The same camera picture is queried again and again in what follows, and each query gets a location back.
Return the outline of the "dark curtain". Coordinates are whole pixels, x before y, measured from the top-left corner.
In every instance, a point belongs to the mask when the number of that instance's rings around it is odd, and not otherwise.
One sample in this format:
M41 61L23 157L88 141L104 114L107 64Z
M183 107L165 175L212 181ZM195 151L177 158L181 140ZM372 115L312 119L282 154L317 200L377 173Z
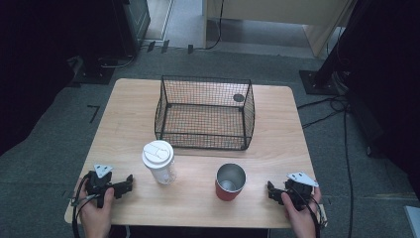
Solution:
M362 0L347 33L346 84L379 125L373 143L420 192L420 0Z

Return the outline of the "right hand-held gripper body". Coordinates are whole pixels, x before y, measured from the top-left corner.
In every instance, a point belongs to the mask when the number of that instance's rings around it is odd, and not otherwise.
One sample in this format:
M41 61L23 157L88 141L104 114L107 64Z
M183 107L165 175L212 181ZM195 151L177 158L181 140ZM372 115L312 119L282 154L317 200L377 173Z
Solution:
M319 186L317 181L304 172L288 174L284 184L286 192L297 210L309 203L313 188Z

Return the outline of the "person's left hand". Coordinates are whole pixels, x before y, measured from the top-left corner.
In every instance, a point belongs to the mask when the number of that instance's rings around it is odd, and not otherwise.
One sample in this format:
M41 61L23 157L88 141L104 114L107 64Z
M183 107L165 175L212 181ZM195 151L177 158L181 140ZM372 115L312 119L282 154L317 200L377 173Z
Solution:
M110 187L105 192L102 208L98 208L93 201L77 206L85 238L109 237L113 201L114 189Z

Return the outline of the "clear cup with white lid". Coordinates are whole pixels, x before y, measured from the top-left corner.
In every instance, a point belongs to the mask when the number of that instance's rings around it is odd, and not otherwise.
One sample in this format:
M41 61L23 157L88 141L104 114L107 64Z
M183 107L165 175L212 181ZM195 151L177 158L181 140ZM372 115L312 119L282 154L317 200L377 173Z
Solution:
M174 151L167 141L155 140L144 145L142 160L158 183L168 185L175 181Z

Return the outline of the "white box corner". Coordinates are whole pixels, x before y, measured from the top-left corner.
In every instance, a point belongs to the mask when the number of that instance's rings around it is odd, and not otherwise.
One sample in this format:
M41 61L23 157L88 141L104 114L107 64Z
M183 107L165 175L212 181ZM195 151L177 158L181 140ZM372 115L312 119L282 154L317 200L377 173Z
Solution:
M405 206L407 219L414 238L420 238L420 207Z

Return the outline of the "red metal cup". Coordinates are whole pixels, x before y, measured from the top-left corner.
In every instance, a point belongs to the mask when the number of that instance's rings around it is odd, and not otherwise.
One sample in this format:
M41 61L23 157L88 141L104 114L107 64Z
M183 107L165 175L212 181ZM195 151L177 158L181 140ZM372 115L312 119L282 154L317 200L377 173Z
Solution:
M216 195L224 201L231 201L242 191L247 182L244 169L237 164L225 164L219 168L215 178Z

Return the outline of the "black stand with base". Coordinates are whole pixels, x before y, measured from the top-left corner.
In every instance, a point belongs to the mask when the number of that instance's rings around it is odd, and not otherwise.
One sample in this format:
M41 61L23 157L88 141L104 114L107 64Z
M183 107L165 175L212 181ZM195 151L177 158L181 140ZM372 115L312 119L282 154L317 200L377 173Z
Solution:
M352 16L358 0L339 0L325 25L304 25L303 30L309 46L315 57L320 57L331 37L338 27L345 27ZM338 95L336 83L333 80L335 64L338 62L337 46L331 48L324 63L318 70L300 70L299 76L307 94Z

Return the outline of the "black stand base plate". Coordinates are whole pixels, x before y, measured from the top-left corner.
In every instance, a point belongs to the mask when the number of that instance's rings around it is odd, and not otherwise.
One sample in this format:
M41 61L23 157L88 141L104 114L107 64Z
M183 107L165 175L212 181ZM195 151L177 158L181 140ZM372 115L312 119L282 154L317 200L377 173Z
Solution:
M103 66L97 59L83 59L80 68L77 70L73 82L87 84L107 85L114 73L112 67Z

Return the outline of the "person's right hand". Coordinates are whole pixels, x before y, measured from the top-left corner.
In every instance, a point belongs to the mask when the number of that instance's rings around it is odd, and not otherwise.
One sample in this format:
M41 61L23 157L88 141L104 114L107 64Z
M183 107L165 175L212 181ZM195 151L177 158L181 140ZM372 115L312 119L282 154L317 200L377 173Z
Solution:
M295 209L289 195L283 193L281 198L284 203L285 217L289 220L291 228L297 238L319 238L319 226L316 224L316 203L320 201L322 193L319 187L314 188L313 199L309 202L309 208L305 207L298 211Z

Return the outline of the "beige wooden furniture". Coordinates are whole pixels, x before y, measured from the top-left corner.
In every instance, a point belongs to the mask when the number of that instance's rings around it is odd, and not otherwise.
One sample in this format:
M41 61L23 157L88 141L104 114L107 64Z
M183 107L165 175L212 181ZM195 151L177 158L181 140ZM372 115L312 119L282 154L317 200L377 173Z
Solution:
M219 18L298 24L320 57L337 27L345 27L358 0L202 0L204 29Z

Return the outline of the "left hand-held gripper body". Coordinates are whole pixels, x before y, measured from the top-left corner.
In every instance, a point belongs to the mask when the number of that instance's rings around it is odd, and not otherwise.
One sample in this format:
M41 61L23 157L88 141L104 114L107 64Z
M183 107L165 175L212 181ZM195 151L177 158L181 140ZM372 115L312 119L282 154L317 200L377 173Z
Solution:
M87 174L88 183L85 188L89 198L97 199L98 208L103 207L105 192L111 186L112 170L111 166L95 165L94 170Z

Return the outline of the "black cabinet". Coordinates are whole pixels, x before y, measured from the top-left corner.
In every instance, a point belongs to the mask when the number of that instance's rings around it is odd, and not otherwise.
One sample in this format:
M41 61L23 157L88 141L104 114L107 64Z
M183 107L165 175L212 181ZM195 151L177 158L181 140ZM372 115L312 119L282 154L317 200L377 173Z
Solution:
M147 0L112 0L124 57L135 57L151 22Z

